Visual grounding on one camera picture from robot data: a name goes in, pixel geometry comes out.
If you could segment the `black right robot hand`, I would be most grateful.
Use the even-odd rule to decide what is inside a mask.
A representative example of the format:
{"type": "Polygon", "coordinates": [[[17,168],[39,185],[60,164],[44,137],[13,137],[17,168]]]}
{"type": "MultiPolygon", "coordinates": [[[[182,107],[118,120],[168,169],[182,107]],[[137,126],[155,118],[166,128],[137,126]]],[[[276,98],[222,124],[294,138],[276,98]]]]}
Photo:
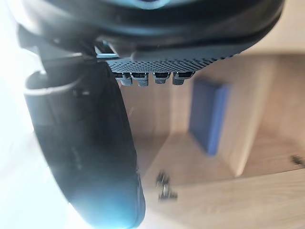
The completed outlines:
{"type": "Polygon", "coordinates": [[[259,42],[282,0],[10,0],[20,47],[43,70],[24,97],[46,162],[95,229],[145,216],[137,153],[118,82],[181,84],[259,42]]]}

